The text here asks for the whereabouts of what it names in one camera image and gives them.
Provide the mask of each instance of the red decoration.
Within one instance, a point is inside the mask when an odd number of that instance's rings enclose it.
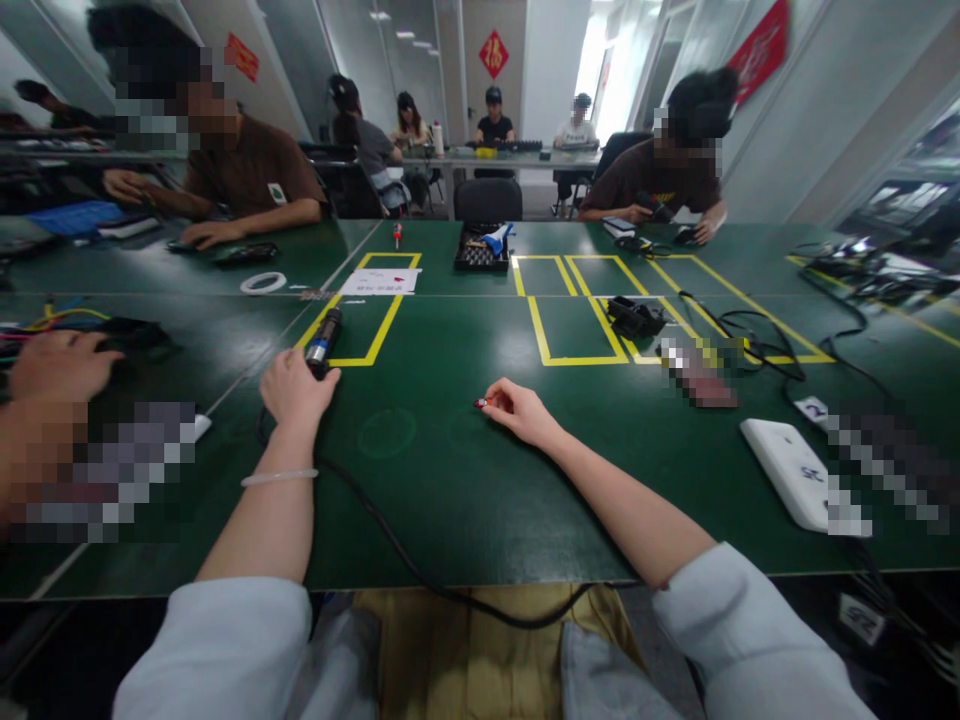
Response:
[[[250,82],[255,83],[257,81],[257,73],[260,71],[260,58],[254,55],[253,51],[240,42],[240,38],[233,33],[227,36],[224,61],[227,65],[236,65],[237,70],[250,78]]]
[[[510,53],[507,52],[503,40],[500,39],[500,33],[494,30],[483,44],[483,49],[480,51],[480,61],[487,72],[490,73],[490,77],[496,80],[497,75],[500,74],[509,59]]]
[[[746,42],[727,63],[740,73],[737,104],[746,102],[787,58],[790,3],[777,0]]]

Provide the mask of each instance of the hand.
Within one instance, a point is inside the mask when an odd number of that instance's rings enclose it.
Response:
[[[117,200],[140,205],[143,202],[144,190],[150,187],[150,182],[132,170],[105,170],[103,186]]]
[[[87,402],[103,390],[121,352],[97,352],[103,333],[55,330],[27,341],[10,372],[14,400]]]
[[[541,450],[562,441],[564,430],[529,388],[500,378],[487,389],[483,413],[513,430],[514,434]]]
[[[640,205],[634,203],[626,209],[623,219],[628,223],[640,225],[641,223],[645,223],[651,215],[653,215],[652,210],[648,210],[647,208],[641,207]]]
[[[333,399],[340,368],[317,382],[299,348],[284,350],[260,379],[263,404],[277,425],[317,425]]]
[[[719,229],[719,224],[715,223],[713,220],[701,220],[700,224],[694,228],[694,237],[696,238],[697,245],[706,245],[708,242],[713,240],[714,236],[717,234],[717,230]]]
[[[180,242],[184,245],[197,245],[197,250],[207,250],[214,245],[220,245],[225,242],[235,242],[243,240],[247,233],[236,223],[232,222],[205,222],[196,223],[188,227],[183,235],[180,236]]]

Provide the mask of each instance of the brown t-shirt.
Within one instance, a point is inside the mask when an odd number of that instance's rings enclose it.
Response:
[[[705,158],[665,162],[654,158],[653,140],[635,145],[616,159],[583,199],[584,210],[614,210],[633,205],[641,190],[656,196],[674,213],[686,205],[702,213],[720,202],[720,181]]]
[[[327,202],[296,140],[249,115],[243,116],[235,150],[190,152],[183,186],[194,195],[226,203],[236,217],[275,210],[304,198]]]

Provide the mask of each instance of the red diamond sign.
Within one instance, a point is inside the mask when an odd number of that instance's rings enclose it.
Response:
[[[483,44],[483,50],[480,51],[480,61],[487,72],[490,73],[490,77],[496,80],[497,75],[500,74],[509,59],[510,53],[504,47],[503,40],[500,39],[500,33],[494,30]]]

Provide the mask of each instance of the desk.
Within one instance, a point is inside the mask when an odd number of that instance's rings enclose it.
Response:
[[[792,522],[740,435],[749,417],[794,423],[831,465],[819,431],[780,398],[779,376],[764,371],[738,380],[739,409],[694,409],[660,368],[654,345],[638,343],[634,351],[611,337],[590,298],[663,296],[679,317],[664,335],[677,336],[716,337],[677,297],[679,287],[715,313],[759,306],[796,333],[794,345],[806,356],[810,379],[794,395],[832,404],[872,392],[813,347],[854,322],[797,277],[785,256],[800,243],[835,236],[807,226],[726,225],[704,248],[651,263],[615,249],[598,225],[519,223],[516,230],[515,269],[506,275],[455,273],[454,223],[404,223],[399,254],[389,223],[327,221],[270,238],[282,250],[277,269],[291,283],[330,280],[337,288],[361,263],[423,268],[413,296],[342,306],[335,356],[344,377],[318,438],[320,451],[364,485],[420,566],[444,585],[632,576],[559,471],[472,407],[507,375],[536,389],[569,430],[764,572],[848,571],[835,538]],[[667,238],[663,229],[646,234]],[[288,290],[240,295],[240,280],[260,271],[221,271],[200,257],[170,255],[159,238],[142,249],[64,247],[12,268],[17,294],[0,296],[5,319],[39,316],[47,292],[84,293],[95,309],[160,320],[182,346],[172,359],[138,369],[136,382],[118,378],[94,401],[92,417],[106,418],[135,399],[195,400],[214,409],[194,464],[180,469],[176,503],[138,508],[123,544],[11,548],[0,597],[36,594],[68,557],[44,597],[166,595],[194,577],[261,453],[253,438],[257,378],[279,348],[307,336],[326,305]],[[845,356],[906,400],[922,437],[956,453],[956,299],[866,311],[871,329],[841,341]],[[412,584],[351,491],[326,474],[316,487],[307,587]],[[881,569],[960,566],[955,538],[930,536],[888,495],[869,487],[864,493],[878,524],[871,549]]]
[[[434,168],[445,170],[443,173],[444,190],[446,193],[447,219],[454,220],[453,181],[454,170],[476,170],[477,168],[500,170],[582,170],[586,175],[593,175],[600,157],[600,151],[568,151],[556,148],[550,150],[550,159],[541,160],[539,152],[501,152],[496,158],[478,158],[476,150],[468,147],[452,147],[442,158],[411,157],[410,151],[403,153],[403,166],[421,168],[427,177]]]

